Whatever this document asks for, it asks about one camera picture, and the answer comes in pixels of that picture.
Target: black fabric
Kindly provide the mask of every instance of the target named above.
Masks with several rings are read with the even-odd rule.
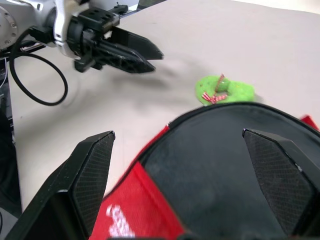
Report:
[[[22,213],[16,148],[10,123],[0,110],[0,207],[19,217]]]
[[[262,194],[244,128],[294,141],[320,165],[320,138],[258,105],[224,105],[187,119],[142,159],[181,222],[204,237],[268,238],[284,232]]]

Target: red fabric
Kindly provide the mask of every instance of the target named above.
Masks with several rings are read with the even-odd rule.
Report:
[[[117,187],[103,200],[90,240],[110,237],[176,239],[184,233],[166,199],[137,161],[141,153],[169,130],[166,126],[137,155]]]
[[[313,121],[313,119],[311,118],[310,115],[305,115],[305,116],[302,117],[300,120],[301,120],[302,122],[310,125],[310,126],[313,127],[315,130],[318,130],[318,131],[319,131],[318,126],[317,126],[316,123]]]

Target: green felt object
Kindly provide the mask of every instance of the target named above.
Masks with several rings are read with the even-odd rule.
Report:
[[[212,103],[204,100],[202,94],[206,92],[212,97],[215,94],[219,78],[220,76],[206,76],[195,84],[196,98],[205,106]],[[217,93],[217,95],[219,95],[219,93],[227,93],[228,95],[226,99],[218,101],[217,104],[251,102],[255,99],[255,89],[252,85],[240,81],[231,81],[226,77],[220,82]]]

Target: red and white ribbon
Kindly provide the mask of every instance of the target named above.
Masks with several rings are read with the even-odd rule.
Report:
[[[202,94],[202,98],[204,100],[212,103],[212,104],[216,104],[217,102],[226,99],[228,97],[227,94],[223,94],[223,95],[217,96],[217,90],[218,90],[219,84],[223,81],[224,78],[225,78],[225,76],[223,74],[221,74],[221,76],[219,78],[219,81],[217,82],[217,84],[215,86],[215,90],[214,90],[213,96],[209,96],[208,93],[204,92]]]

